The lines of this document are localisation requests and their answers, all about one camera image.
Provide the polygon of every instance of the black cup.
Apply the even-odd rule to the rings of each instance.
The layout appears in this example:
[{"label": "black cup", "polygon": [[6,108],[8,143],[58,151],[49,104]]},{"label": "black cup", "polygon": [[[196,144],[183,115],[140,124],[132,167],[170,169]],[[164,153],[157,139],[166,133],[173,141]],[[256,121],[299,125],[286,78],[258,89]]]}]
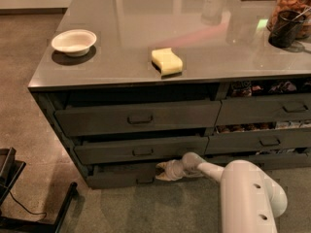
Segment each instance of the black cup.
[{"label": "black cup", "polygon": [[295,11],[282,11],[269,36],[269,43],[277,48],[288,48],[300,31],[306,16]]}]

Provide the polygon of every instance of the gray countertop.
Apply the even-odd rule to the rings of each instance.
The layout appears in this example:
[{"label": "gray countertop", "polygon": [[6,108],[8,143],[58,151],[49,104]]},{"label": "gray countertop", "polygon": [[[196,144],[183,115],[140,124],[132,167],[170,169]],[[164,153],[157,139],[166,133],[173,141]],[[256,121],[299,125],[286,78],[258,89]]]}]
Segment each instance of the gray countertop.
[{"label": "gray countertop", "polygon": [[[55,35],[87,29],[91,52],[70,58],[47,50],[31,90],[93,85],[227,82],[311,76],[311,39],[300,51],[272,47],[266,22],[275,1],[73,0]],[[151,62],[155,49],[172,48],[182,74],[163,78]]]}]

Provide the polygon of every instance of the cabinet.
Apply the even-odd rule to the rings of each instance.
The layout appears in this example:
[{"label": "cabinet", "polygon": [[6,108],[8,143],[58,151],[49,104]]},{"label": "cabinet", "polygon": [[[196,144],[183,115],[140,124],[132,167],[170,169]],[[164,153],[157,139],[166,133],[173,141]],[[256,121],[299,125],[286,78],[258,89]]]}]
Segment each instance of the cabinet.
[{"label": "cabinet", "polygon": [[[272,2],[171,1],[144,0],[142,7],[137,0],[73,0],[58,31],[83,24],[98,36],[88,53],[94,55],[70,58],[48,45],[30,81],[87,185],[158,183],[157,163],[189,151],[221,165],[242,158],[263,169],[311,166],[310,91],[230,93],[236,82],[311,77],[311,44],[302,52],[268,45],[260,24]],[[223,22],[207,23],[211,11]],[[185,65],[183,73],[161,77],[150,55],[167,45]]]}]

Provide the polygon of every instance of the black cable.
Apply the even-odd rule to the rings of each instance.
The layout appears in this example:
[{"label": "black cable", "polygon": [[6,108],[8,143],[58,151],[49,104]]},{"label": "black cable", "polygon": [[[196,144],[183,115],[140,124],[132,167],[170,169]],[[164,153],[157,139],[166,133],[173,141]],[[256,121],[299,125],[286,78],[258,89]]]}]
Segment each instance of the black cable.
[{"label": "black cable", "polygon": [[[2,187],[6,188],[6,189],[9,189],[8,187],[6,187],[5,185],[2,185],[1,183],[0,183],[0,185],[1,185]],[[39,222],[39,221],[41,221],[41,220],[43,220],[44,218],[47,217],[47,215],[48,215],[47,213],[32,213],[32,212],[30,212],[25,206],[23,206],[23,205],[13,196],[13,194],[12,194],[12,192],[11,192],[10,190],[9,190],[9,193],[10,193],[12,199],[13,199],[17,204],[19,204],[24,210],[26,210],[29,214],[32,214],[32,215],[44,215],[41,219],[37,220],[37,222]]]}]

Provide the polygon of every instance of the sponge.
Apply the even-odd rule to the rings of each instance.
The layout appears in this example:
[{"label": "sponge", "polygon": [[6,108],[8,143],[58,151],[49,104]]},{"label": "sponge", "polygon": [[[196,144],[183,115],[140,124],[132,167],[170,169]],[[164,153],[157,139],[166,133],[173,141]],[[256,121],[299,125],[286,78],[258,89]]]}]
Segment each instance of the sponge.
[{"label": "sponge", "polygon": [[183,61],[174,54],[171,48],[153,50],[152,62],[160,69],[162,76],[183,71]]}]

